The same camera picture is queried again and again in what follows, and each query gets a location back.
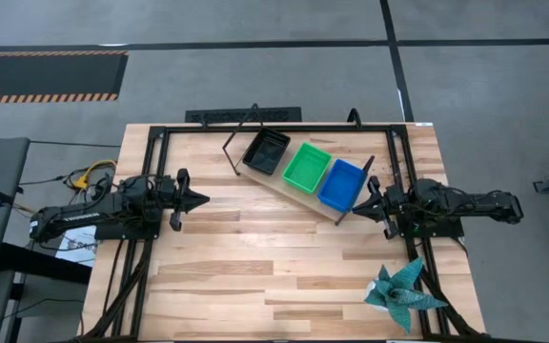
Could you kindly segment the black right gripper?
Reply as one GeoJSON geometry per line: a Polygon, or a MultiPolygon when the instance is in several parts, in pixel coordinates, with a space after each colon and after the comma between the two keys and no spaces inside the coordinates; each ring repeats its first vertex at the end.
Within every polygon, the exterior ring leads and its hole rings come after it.
{"type": "Polygon", "coordinates": [[[385,238],[395,238],[399,234],[399,229],[397,223],[391,220],[391,216],[399,213],[401,187],[394,184],[387,187],[385,193],[381,193],[380,182],[374,175],[369,179],[368,188],[372,197],[354,206],[353,214],[383,222],[385,238]]]}

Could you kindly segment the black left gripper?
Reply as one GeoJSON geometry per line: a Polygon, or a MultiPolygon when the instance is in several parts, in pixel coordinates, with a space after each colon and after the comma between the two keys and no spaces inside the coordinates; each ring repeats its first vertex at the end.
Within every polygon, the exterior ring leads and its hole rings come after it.
{"type": "Polygon", "coordinates": [[[187,169],[180,169],[175,179],[165,175],[160,179],[159,196],[164,209],[173,209],[170,218],[170,226],[176,232],[182,228],[181,213],[188,213],[202,205],[207,204],[211,198],[207,195],[189,190],[190,176],[187,169]],[[192,199],[185,204],[185,198],[192,199]]]}

